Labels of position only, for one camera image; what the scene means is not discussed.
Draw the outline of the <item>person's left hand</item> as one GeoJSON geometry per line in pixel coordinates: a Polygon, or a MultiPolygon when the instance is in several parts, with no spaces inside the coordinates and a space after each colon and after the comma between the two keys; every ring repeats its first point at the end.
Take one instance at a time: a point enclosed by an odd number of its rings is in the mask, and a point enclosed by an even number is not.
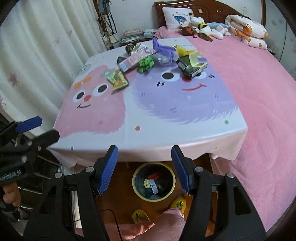
{"type": "Polygon", "coordinates": [[[21,195],[16,183],[11,183],[3,186],[3,199],[6,204],[12,204],[18,207],[21,203],[21,195]]]}

